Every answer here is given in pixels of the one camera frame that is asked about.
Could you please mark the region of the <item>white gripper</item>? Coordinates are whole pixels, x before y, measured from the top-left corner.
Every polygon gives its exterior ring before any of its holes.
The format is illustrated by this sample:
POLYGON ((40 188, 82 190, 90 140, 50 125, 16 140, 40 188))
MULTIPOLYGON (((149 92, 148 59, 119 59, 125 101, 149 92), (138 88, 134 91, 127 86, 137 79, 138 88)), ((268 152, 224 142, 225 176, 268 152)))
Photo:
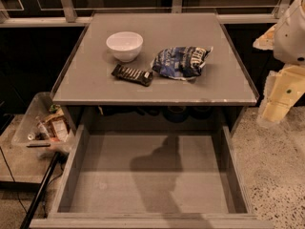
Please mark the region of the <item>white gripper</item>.
POLYGON ((291 6, 253 42, 259 50, 274 50, 274 58, 285 63, 279 71, 270 71, 265 82, 257 124, 279 124, 299 98, 305 94, 305 0, 291 6))

